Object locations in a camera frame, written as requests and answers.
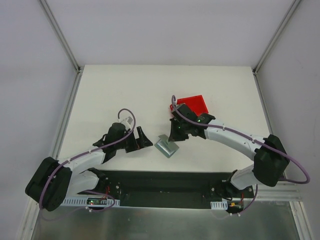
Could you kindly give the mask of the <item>red plastic bin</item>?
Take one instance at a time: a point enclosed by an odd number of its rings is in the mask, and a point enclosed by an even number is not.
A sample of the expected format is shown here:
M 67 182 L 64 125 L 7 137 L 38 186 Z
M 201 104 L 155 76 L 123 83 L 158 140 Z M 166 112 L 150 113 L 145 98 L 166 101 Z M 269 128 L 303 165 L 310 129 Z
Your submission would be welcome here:
M 190 115 L 187 115 L 186 113 L 180 112 L 183 114 L 186 118 L 190 120 L 196 119 L 201 114 L 208 114 L 208 108 L 205 103 L 205 100 L 202 95 L 195 95 L 195 96 L 189 96 L 189 97 L 183 97 L 183 98 L 177 98 L 174 97 L 174 102 L 176 103 L 176 106 L 185 104 L 190 109 Z

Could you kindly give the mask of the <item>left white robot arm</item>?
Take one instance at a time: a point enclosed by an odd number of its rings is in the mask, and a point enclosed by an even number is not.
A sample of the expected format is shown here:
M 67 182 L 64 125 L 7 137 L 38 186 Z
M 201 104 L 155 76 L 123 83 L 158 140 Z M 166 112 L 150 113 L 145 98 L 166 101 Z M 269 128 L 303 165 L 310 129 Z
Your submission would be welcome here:
M 49 212 L 57 209 L 67 196 L 96 195 L 110 192 L 105 173 L 97 169 L 111 160 L 118 150 L 131 153 L 153 146 L 141 126 L 136 128 L 138 136 L 123 123 L 115 122 L 92 147 L 79 157 L 57 160 L 46 157 L 39 165 L 25 188 L 27 196 Z

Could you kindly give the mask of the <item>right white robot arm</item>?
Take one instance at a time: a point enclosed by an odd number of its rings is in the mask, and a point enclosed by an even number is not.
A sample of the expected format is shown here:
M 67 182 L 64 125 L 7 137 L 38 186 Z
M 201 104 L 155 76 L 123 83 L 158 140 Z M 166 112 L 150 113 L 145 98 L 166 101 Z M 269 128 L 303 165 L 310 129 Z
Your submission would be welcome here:
M 231 129 L 213 115 L 196 115 L 186 104 L 172 108 L 169 141 L 185 141 L 189 136 L 216 141 L 226 145 L 246 157 L 253 164 L 234 170 L 220 185 L 222 193 L 237 197 L 242 191 L 255 184 L 275 187 L 281 179 L 289 160 L 284 157 L 285 150 L 278 137 L 252 135 Z

